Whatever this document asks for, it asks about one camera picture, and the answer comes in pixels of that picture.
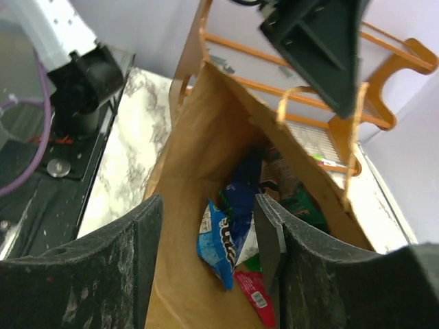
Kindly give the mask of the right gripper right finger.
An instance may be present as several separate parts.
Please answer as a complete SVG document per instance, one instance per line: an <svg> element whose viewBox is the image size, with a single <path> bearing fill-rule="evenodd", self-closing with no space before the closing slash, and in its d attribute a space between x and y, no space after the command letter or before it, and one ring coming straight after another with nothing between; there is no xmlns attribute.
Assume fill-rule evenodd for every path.
<svg viewBox="0 0 439 329"><path fill-rule="evenodd" d="M265 290L277 328L437 328L438 246L378 254L254 201Z"/></svg>

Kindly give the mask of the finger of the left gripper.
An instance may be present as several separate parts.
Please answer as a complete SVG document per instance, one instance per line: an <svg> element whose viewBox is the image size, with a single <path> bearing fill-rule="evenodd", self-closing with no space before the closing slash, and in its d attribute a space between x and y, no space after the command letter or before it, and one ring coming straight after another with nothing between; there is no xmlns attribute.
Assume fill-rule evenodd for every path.
<svg viewBox="0 0 439 329"><path fill-rule="evenodd" d="M260 30L334 113L352 115L367 0L262 1Z"/></svg>

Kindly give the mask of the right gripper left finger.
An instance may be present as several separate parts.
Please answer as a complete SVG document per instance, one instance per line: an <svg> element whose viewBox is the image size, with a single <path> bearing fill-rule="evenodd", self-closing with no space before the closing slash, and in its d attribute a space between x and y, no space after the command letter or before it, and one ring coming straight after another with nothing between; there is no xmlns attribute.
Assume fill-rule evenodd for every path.
<svg viewBox="0 0 439 329"><path fill-rule="evenodd" d="M40 256L1 262L2 328L143 328L163 223L154 195Z"/></svg>

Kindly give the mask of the light blue snack bag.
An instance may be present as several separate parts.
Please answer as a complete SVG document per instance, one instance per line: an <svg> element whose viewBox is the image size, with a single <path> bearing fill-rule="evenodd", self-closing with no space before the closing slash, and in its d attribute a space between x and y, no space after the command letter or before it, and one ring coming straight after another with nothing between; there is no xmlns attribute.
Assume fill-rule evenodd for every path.
<svg viewBox="0 0 439 329"><path fill-rule="evenodd" d="M234 272L239 265L245 264L250 271L261 270L254 213L239 209L231 214L233 218L210 200L196 246L198 256L213 270L225 291L233 289Z"/></svg>

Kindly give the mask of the brown paper bag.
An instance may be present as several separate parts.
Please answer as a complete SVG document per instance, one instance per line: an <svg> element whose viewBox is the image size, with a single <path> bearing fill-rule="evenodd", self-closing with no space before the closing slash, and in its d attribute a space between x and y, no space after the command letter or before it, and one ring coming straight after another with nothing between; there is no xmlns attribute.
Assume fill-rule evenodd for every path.
<svg viewBox="0 0 439 329"><path fill-rule="evenodd" d="M152 171L145 194L163 197L164 217L147 328L262 328L240 288L225 291L196 251L202 215L248 150L269 141L319 203L331 234L371 244L343 192L258 97L204 63Z"/></svg>

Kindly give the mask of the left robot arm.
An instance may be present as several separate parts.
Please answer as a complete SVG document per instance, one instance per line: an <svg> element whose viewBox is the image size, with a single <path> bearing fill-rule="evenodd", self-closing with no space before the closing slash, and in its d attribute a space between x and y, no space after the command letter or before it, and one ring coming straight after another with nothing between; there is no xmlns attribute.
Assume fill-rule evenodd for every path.
<svg viewBox="0 0 439 329"><path fill-rule="evenodd" d="M263 16L260 31L341 119L357 99L357 43L367 1L244 1ZM59 124L91 114L122 84L107 46L69 1L7 1L56 91Z"/></svg>

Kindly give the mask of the orange wooden rack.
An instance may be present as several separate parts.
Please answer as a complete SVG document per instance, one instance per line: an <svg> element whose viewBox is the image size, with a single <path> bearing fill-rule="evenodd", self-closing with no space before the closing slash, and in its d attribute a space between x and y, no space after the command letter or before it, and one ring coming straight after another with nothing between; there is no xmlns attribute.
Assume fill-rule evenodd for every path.
<svg viewBox="0 0 439 329"><path fill-rule="evenodd" d="M244 1L236 1L234 5L235 7L245 7ZM236 51L248 60L256 59L258 63L274 64L282 69L290 69L293 73L297 74L275 48L274 54L271 55L249 47L246 43L239 43L209 33L206 28L210 11L211 2L201 1L176 72L174 73L169 91L172 121L177 121L180 116L185 97L189 94L189 80L198 75L203 62L213 60L213 56L209 53L209 46L211 45L217 45L221 49ZM390 55L366 80L368 90L364 98L364 107L361 111L360 120L361 122L371 123L381 130L391 130L396 125L396 117L389 107L386 106L382 98L385 83L393 74L403 69L410 69L423 75L429 75L438 68L438 57L415 38L400 40L374 25L361 21L358 44L363 39L386 49ZM358 69L357 89L362 81L360 61ZM353 115L347 119L339 118L310 85L299 74L297 76L297 82L288 82L282 88L244 77L237 77L237 81L251 90L279 97L283 104L294 101L305 106L332 112L333 116L327 122L290 113L285 113L283 116L288 121L323 129L330 138L340 162L343 165L347 165L350 169L356 168L359 174L361 172L361 165L353 154L353 144L350 138Z"/></svg>

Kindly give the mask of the red snack packet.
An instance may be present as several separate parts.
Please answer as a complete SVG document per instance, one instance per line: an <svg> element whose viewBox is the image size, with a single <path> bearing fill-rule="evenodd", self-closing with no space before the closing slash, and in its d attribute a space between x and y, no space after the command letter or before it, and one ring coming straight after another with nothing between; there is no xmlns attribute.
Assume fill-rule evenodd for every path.
<svg viewBox="0 0 439 329"><path fill-rule="evenodd" d="M237 271L234 277L266 328L275 328L271 297L265 291L261 272Z"/></svg>

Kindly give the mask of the green snack packet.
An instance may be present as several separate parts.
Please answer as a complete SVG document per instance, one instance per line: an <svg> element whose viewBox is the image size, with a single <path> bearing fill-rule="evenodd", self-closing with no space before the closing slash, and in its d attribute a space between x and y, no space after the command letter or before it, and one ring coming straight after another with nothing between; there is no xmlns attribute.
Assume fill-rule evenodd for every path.
<svg viewBox="0 0 439 329"><path fill-rule="evenodd" d="M278 202L292 215L327 234L330 233L320 206L302 183L295 188L291 197L279 199Z"/></svg>

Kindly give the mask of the markers in rack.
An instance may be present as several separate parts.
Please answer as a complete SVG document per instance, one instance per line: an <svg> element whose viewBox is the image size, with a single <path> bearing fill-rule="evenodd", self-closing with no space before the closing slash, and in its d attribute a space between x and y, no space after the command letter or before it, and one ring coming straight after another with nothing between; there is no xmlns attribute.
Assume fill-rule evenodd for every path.
<svg viewBox="0 0 439 329"><path fill-rule="evenodd" d="M318 155L313 155L312 157L316 160L320 167L327 171L339 173L347 173L348 171L351 171L353 175L358 174L358 170L356 170L356 168L350 169L347 165L342 164L341 162L329 160Z"/></svg>

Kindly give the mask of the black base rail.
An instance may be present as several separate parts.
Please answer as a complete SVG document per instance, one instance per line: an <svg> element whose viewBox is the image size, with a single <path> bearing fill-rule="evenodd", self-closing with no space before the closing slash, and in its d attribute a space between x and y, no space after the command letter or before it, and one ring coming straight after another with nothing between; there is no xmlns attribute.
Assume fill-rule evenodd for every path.
<svg viewBox="0 0 439 329"><path fill-rule="evenodd" d="M10 225L1 231L2 259L40 256L77 238L122 95L99 109L90 138L48 146L41 168L1 198L1 221Z"/></svg>

